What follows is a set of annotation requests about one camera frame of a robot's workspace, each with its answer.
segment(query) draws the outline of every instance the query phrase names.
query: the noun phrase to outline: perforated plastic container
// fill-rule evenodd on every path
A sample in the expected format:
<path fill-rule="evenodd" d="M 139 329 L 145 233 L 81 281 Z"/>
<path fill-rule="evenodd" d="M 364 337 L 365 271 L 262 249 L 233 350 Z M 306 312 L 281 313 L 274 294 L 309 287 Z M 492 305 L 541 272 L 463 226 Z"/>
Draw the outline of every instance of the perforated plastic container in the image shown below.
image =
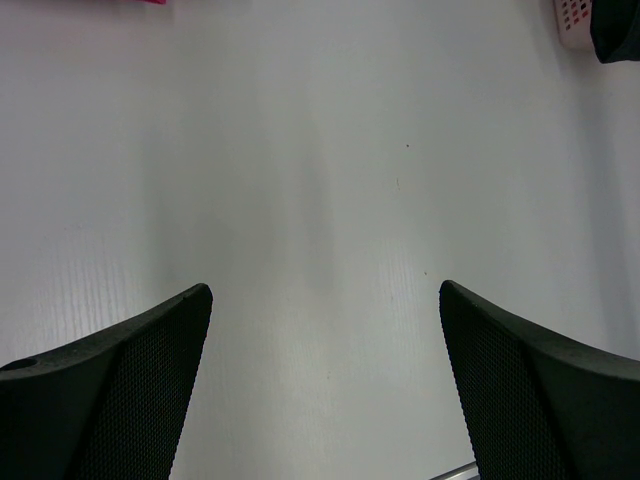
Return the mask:
<path fill-rule="evenodd" d="M 554 0 L 560 42 L 572 50 L 593 50 L 591 0 Z"/>

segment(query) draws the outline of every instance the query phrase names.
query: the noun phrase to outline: black object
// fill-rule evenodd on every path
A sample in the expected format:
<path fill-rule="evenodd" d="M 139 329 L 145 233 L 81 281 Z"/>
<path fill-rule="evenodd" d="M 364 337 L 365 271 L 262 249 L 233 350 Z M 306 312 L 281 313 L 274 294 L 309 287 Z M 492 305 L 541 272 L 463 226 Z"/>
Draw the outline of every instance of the black object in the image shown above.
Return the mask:
<path fill-rule="evenodd" d="M 166 479 L 212 296 L 154 309 L 0 368 L 0 479 Z"/>
<path fill-rule="evenodd" d="M 640 0 L 593 0 L 591 39 L 602 63 L 640 60 Z"/>
<path fill-rule="evenodd" d="M 440 315 L 482 479 L 640 479 L 640 362 L 453 282 Z"/>

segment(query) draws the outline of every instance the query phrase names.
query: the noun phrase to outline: metal rod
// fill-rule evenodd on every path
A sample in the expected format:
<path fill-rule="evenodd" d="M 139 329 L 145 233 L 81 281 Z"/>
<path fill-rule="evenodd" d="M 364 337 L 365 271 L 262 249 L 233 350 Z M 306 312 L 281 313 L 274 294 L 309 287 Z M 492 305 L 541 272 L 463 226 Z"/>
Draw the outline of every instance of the metal rod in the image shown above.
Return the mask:
<path fill-rule="evenodd" d="M 443 473 L 431 480 L 480 480 L 480 475 L 478 474 L 478 467 L 473 462 L 464 467 Z"/>

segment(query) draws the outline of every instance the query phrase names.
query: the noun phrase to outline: white floor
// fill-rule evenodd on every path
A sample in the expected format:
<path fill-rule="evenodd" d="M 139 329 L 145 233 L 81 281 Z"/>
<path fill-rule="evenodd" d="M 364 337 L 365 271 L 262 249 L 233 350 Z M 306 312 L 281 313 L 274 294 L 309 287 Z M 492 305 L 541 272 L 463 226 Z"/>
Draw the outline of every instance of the white floor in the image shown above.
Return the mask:
<path fill-rule="evenodd" d="M 453 278 L 640 358 L 640 67 L 551 0 L 0 5 L 0 364 L 199 281 L 174 480 L 472 459 Z"/>

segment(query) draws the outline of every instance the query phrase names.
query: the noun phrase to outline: black cloth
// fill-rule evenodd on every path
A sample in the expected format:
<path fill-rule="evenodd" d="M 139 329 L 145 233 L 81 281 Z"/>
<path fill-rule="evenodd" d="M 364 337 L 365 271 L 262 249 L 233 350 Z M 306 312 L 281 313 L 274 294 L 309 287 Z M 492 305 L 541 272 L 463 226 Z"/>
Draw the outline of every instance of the black cloth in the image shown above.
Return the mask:
<path fill-rule="evenodd" d="M 591 39 L 598 60 L 640 60 L 640 0 L 593 0 Z"/>

